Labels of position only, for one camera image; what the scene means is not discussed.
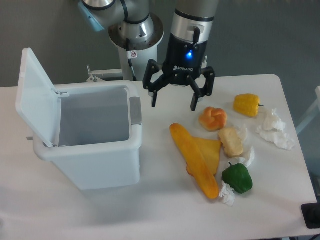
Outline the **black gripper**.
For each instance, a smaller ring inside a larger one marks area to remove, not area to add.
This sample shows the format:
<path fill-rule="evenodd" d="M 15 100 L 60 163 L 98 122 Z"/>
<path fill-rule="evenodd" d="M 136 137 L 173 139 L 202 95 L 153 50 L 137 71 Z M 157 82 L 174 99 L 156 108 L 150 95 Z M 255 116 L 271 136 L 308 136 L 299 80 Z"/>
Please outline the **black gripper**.
<path fill-rule="evenodd" d="M 150 59 L 147 63 L 143 77 L 143 88 L 148 90 L 151 96 L 151 106 L 156 107 L 158 92 L 167 85 L 191 86 L 194 91 L 190 109 L 196 110 L 198 101 L 213 93 L 216 73 L 211 66 L 202 68 L 202 62 L 208 42 L 186 42 L 178 39 L 173 34 L 169 37 L 166 58 L 163 64 Z M 153 75 L 162 70 L 163 74 L 154 82 Z M 205 83 L 202 88 L 196 83 L 196 79 L 204 76 Z"/>

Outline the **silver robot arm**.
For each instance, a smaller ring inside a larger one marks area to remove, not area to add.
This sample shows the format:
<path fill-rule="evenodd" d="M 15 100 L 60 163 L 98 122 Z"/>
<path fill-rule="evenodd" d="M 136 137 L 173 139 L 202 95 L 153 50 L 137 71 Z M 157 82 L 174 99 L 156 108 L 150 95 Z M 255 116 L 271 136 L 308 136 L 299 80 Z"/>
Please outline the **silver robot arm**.
<path fill-rule="evenodd" d="M 94 31 L 108 32 L 118 49 L 123 79 L 142 81 L 152 105 L 166 86 L 189 86 L 194 111 L 199 99 L 213 92 L 216 75 L 205 66 L 205 53 L 218 4 L 216 0 L 177 1 L 162 63 L 157 58 L 164 26 L 150 11 L 149 1 L 81 0 L 78 8 Z"/>

